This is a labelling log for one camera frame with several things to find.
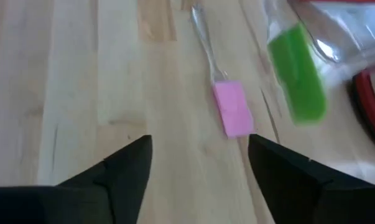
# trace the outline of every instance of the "pink spatula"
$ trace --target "pink spatula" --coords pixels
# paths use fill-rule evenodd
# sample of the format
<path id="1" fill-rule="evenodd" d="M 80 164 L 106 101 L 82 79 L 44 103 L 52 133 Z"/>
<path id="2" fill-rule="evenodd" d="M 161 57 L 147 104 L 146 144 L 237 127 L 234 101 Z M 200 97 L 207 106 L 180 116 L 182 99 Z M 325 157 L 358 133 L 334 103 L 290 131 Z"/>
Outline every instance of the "pink spatula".
<path id="1" fill-rule="evenodd" d="M 227 74 L 216 65 L 203 8 L 198 3 L 192 7 L 192 21 L 208 57 L 212 89 L 227 137 L 253 133 L 254 121 L 246 103 L 243 85 L 239 81 L 228 80 Z"/>

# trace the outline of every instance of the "green spatula head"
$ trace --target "green spatula head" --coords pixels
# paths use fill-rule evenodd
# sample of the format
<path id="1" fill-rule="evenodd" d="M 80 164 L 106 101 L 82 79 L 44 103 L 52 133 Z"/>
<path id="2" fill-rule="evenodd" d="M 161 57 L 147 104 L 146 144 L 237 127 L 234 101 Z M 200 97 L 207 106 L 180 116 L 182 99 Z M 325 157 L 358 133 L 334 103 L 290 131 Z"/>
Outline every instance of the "green spatula head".
<path id="1" fill-rule="evenodd" d="M 303 25 L 284 31 L 268 48 L 294 122 L 319 121 L 326 111 L 326 97 Z"/>

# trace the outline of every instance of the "pink spatula head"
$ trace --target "pink spatula head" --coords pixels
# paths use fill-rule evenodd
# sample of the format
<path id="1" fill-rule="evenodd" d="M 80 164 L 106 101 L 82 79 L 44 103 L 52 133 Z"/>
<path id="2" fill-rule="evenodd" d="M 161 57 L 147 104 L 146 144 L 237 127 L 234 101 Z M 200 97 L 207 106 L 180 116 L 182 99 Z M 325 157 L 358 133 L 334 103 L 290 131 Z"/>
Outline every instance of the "pink spatula head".
<path id="1" fill-rule="evenodd" d="M 239 81 L 218 82 L 213 85 L 225 133 L 229 138 L 254 132 L 254 121 Z"/>

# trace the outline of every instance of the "butcher block countertop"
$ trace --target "butcher block countertop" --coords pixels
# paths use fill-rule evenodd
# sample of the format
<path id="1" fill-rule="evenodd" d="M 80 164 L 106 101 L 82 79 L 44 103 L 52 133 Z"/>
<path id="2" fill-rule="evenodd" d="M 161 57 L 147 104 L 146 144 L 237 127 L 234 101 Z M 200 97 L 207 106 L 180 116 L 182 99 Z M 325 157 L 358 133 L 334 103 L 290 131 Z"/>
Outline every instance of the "butcher block countertop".
<path id="1" fill-rule="evenodd" d="M 0 185 L 58 184 L 150 134 L 139 223 L 272 223 L 248 139 L 222 132 L 193 2 L 0 0 Z M 267 56 L 261 1 L 201 2 L 256 132 L 375 184 L 375 145 L 344 79 L 327 89 L 323 121 L 295 126 Z"/>

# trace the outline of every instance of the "black plastic piece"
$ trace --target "black plastic piece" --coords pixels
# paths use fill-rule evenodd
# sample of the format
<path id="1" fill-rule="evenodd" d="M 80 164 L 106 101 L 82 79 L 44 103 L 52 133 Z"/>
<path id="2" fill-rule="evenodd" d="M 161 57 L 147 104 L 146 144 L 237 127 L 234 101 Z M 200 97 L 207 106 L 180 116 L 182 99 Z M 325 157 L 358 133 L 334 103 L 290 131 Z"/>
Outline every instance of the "black plastic piece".
<path id="1" fill-rule="evenodd" d="M 375 223 L 375 185 L 250 135 L 252 171 L 273 219 L 283 223 Z"/>
<path id="2" fill-rule="evenodd" d="M 0 223 L 135 224 L 151 159 L 143 136 L 56 187 L 0 187 Z"/>

